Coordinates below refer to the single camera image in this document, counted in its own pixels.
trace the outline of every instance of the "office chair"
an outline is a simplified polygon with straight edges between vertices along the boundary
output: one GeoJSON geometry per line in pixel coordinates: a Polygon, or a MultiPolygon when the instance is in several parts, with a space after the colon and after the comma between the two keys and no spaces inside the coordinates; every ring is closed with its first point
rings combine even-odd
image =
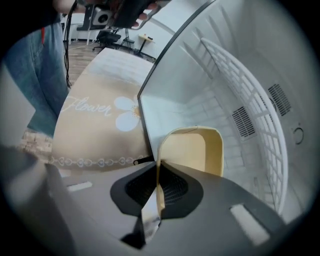
{"type": "Polygon", "coordinates": [[[112,47],[112,44],[114,44],[115,42],[117,42],[120,38],[121,35],[117,34],[118,30],[114,30],[114,31],[100,31],[98,36],[96,37],[97,42],[100,44],[100,46],[96,46],[92,49],[92,51],[94,51],[97,48],[100,48],[101,51],[104,48],[111,48],[114,49],[114,47],[112,47]]]}

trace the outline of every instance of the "pale yellow fabric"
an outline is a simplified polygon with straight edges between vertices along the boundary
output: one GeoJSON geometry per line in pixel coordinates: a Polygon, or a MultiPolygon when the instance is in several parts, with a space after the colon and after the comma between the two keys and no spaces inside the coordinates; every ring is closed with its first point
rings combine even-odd
{"type": "Polygon", "coordinates": [[[159,215],[165,208],[164,192],[159,184],[162,161],[222,177],[223,139],[216,129],[205,126],[178,128],[165,137],[158,149],[156,161],[156,198],[159,215]]]}

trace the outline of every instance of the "wooden floor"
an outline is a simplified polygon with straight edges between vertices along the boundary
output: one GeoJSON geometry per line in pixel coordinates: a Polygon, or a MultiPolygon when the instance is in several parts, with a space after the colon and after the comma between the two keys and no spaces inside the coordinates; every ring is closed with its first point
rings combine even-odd
{"type": "MultiPolygon", "coordinates": [[[[85,41],[73,42],[69,46],[69,80],[73,85],[87,65],[97,56],[100,49],[93,51],[97,43],[86,45],[85,41]]],[[[33,153],[47,163],[50,160],[52,139],[42,133],[27,129],[21,140],[20,149],[33,153]]]]}

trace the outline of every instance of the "white flower print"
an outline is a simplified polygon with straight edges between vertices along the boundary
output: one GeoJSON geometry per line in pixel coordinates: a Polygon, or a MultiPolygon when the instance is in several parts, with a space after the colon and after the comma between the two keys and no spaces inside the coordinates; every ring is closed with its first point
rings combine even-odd
{"type": "Polygon", "coordinates": [[[114,105],[126,111],[117,117],[115,126],[122,132],[129,132],[136,128],[140,121],[138,100],[121,96],[114,100],[114,105]]]}

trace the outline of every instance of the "blue jeans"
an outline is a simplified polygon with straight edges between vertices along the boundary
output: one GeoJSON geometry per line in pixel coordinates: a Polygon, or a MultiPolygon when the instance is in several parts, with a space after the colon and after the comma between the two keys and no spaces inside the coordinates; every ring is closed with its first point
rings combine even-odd
{"type": "Polygon", "coordinates": [[[68,95],[61,24],[32,32],[16,42],[3,60],[13,80],[35,108],[28,128],[54,136],[68,95]]]}

